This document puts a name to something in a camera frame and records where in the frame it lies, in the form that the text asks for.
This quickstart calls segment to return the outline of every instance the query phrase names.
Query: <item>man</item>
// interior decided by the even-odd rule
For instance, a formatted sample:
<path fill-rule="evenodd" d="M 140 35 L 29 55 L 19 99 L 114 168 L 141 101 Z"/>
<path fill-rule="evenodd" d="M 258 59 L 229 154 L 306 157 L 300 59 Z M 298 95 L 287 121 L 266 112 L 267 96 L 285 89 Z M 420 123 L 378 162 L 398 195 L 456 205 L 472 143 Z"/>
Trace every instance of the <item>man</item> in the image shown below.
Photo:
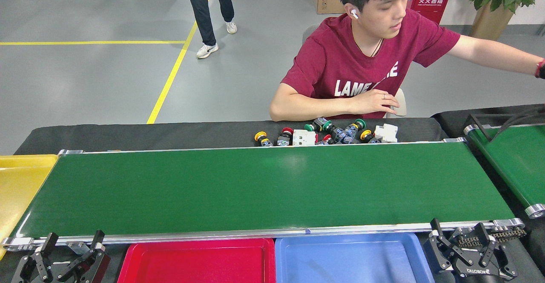
<path fill-rule="evenodd" d="M 325 19 L 302 45 L 270 105 L 272 120 L 382 118 L 411 61 L 444 54 L 545 77 L 545 60 L 496 41 L 459 35 L 405 9 L 407 0 L 341 0 L 346 14 Z"/>
<path fill-rule="evenodd" d="M 212 20 L 210 19 L 210 9 L 208 0 L 190 0 L 193 6 L 195 20 L 199 27 L 199 32 L 203 39 L 203 46 L 197 52 L 198 58 L 207 58 L 211 53 L 216 52 L 219 47 L 214 36 Z M 237 25 L 233 22 L 235 11 L 231 0 L 220 0 L 221 15 L 224 17 L 227 32 L 229 34 L 237 33 Z"/>

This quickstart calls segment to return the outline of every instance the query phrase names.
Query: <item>white sneaker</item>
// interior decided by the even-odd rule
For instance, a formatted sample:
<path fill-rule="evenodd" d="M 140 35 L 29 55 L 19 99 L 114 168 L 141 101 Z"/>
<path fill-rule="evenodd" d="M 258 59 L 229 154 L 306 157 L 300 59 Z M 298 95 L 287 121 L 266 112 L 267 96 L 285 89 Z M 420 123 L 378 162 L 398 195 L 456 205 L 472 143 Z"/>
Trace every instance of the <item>white sneaker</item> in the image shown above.
<path fill-rule="evenodd" d="M 214 46 L 208 46 L 203 45 L 199 51 L 197 51 L 197 57 L 198 58 L 207 58 L 210 53 L 216 52 L 219 49 L 218 44 L 215 44 Z"/>
<path fill-rule="evenodd" d="M 227 32 L 229 34 L 237 33 L 237 25 L 235 25 L 233 21 L 231 21 L 230 23 L 225 23 L 225 26 L 227 27 Z"/>

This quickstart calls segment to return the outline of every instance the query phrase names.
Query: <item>green conveyor belt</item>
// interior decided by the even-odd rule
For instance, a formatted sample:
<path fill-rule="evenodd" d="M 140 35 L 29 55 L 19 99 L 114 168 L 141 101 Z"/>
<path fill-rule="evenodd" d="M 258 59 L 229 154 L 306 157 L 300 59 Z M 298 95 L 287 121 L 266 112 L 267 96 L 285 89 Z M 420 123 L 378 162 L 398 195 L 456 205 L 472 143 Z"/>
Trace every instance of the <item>green conveyor belt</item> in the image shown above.
<path fill-rule="evenodd" d="M 494 137 L 499 128 L 486 129 Z M 488 142 L 481 130 L 468 133 L 524 207 L 545 205 L 545 126 L 512 126 Z"/>
<path fill-rule="evenodd" d="M 464 143 L 61 157 L 12 237 L 511 219 Z"/>

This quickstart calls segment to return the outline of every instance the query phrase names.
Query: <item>yellow tray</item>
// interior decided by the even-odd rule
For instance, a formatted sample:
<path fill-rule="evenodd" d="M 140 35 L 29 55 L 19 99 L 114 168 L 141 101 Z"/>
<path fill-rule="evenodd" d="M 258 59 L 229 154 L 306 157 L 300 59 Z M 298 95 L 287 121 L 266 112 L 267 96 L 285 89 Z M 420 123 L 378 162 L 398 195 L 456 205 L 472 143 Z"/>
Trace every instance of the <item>yellow tray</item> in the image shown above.
<path fill-rule="evenodd" d="M 57 159 L 53 154 L 0 156 L 0 241 L 9 237 Z M 0 260 L 5 253 L 0 248 Z"/>

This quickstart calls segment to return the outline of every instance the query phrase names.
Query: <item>black pants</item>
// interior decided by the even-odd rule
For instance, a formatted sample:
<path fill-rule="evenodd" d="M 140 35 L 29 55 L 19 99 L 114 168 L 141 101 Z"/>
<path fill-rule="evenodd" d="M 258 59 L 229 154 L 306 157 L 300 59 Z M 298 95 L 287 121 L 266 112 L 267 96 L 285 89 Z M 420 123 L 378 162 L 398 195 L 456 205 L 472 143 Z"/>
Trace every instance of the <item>black pants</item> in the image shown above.
<path fill-rule="evenodd" d="M 195 20 L 197 21 L 197 26 L 199 27 L 203 43 L 209 46 L 215 45 L 216 37 L 214 37 L 214 29 L 212 28 L 212 20 L 210 19 L 208 0 L 190 1 L 191 6 L 193 6 L 193 13 L 195 14 Z M 226 23 L 233 20 L 235 11 L 231 0 L 220 0 L 220 10 Z"/>

